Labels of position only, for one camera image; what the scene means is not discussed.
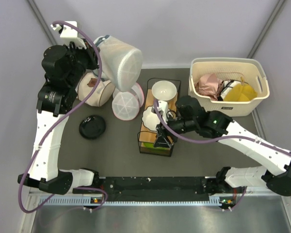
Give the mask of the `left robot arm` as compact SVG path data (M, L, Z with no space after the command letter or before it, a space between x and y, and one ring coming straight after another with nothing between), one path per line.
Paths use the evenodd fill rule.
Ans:
M85 43L84 48L71 42L45 50L42 68L46 81L37 95L32 164L27 172L19 175L17 182L20 185L59 195L79 186L92 193L99 190L100 180L95 171L58 169L62 135L77 97L77 84L87 70L99 68L98 55L99 49L89 43Z

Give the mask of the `black wire wooden rack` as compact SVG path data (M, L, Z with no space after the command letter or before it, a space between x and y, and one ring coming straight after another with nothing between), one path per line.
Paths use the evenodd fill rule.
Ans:
M152 95L152 86L158 82L158 81L170 81L172 82L176 88L177 88L177 95L171 99L170 101L167 101L169 109L173 112L173 115L176 114L177 109L176 109L176 101L179 97L180 93L180 87L181 87L181 81L180 80L169 80L169 79L159 79L159 78L151 78L147 81L147 92L146 92L146 97L145 97L145 107L144 110L147 109L149 106L153 106L154 103L154 97ZM140 153L145 153L145 154L152 154L152 155L159 155L159 156L165 156L165 157L170 157L173 152L173 148L170 148L170 150L154 150L150 148L145 148L142 147L143 142L148 142L148 143L153 143L155 142L156 139L156 132L148 130L144 125L143 122L141 124L141 130L137 134L138 137L138 143L139 143L139 151Z

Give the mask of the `white mesh laundry bag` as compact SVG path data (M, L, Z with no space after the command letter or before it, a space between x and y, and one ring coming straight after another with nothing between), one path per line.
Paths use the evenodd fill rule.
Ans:
M111 81L121 92L129 91L141 73L141 50L110 35L97 38L94 44L100 51L102 80Z

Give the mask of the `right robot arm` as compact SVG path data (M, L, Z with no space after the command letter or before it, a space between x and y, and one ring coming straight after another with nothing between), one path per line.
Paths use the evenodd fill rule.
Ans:
M218 142L259 163L257 167L224 167L208 193L228 192L232 188L265 187L281 196L291 196L291 151L277 147L251 133L220 111L206 111L197 99L184 96L177 100L180 114L169 115L168 104L154 100L152 111L159 118L155 147L170 148L178 139L194 143Z

